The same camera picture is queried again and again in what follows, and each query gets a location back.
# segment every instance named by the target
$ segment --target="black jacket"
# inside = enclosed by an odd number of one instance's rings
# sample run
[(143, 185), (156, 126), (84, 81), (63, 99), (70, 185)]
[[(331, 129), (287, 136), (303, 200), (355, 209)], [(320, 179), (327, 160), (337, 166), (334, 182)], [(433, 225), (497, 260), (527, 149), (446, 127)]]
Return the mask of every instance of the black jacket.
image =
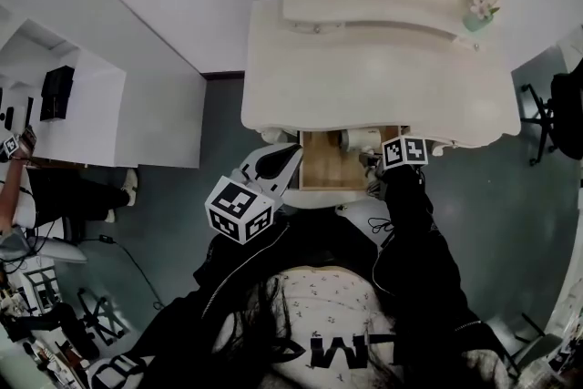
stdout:
[(504, 350), (492, 330), (467, 307), (459, 271), (433, 222), (433, 206), (419, 175), (409, 167), (392, 169), (384, 183), (394, 237), (380, 254), (333, 210), (281, 217), (244, 246), (215, 237), (205, 263), (194, 273), (199, 290), (161, 311), (132, 349), (135, 356), (156, 355), (140, 387), (181, 379), (174, 370), (170, 375), (165, 371), (169, 365), (177, 367), (177, 358), (187, 360), (192, 371), (196, 354), (210, 352), (233, 312), (235, 294), (306, 265), (341, 266), (374, 286), (384, 311), (395, 318), (396, 363), (443, 368), (444, 362), (474, 349), (494, 350), (502, 358)]

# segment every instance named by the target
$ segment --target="black box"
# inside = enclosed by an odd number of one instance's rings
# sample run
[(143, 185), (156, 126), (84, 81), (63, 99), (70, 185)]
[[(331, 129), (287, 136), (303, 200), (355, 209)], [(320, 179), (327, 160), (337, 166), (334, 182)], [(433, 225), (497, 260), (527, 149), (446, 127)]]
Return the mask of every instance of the black box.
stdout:
[(40, 108), (41, 121), (66, 117), (66, 106), (73, 86), (74, 73), (74, 68), (60, 67), (46, 74), (41, 95), (43, 97)]

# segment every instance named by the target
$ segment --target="white shoe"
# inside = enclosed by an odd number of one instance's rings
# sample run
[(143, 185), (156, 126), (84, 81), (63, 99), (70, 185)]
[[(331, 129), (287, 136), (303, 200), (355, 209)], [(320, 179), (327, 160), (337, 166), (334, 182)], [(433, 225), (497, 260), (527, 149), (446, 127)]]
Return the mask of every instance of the white shoe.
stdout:
[(126, 173), (126, 181), (121, 187), (129, 195), (129, 203), (127, 206), (136, 204), (136, 194), (138, 192), (138, 173), (134, 169), (128, 169)]
[(107, 212), (107, 217), (105, 218), (105, 222), (108, 224), (113, 224), (116, 221), (116, 212), (114, 210), (109, 210)]

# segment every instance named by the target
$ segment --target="white shirt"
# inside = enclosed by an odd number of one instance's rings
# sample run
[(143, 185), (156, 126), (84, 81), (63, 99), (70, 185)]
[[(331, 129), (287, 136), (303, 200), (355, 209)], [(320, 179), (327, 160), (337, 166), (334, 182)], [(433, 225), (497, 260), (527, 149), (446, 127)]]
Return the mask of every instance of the white shirt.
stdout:
[[(4, 185), (10, 162), (0, 163), (0, 185)], [(25, 229), (32, 229), (36, 223), (36, 204), (32, 197), (32, 188), (28, 178), (28, 169), (22, 171), (20, 179), (20, 193), (12, 223)]]

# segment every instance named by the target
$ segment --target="white tabletop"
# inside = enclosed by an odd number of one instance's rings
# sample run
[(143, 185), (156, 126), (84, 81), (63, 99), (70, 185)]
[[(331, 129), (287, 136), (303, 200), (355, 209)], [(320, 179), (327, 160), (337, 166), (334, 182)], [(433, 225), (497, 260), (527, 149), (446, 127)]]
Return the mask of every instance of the white tabletop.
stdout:
[(406, 26), (297, 33), (281, 0), (253, 4), (241, 118), (253, 129), (409, 125), (465, 146), (520, 130), (510, 72), (487, 52)]

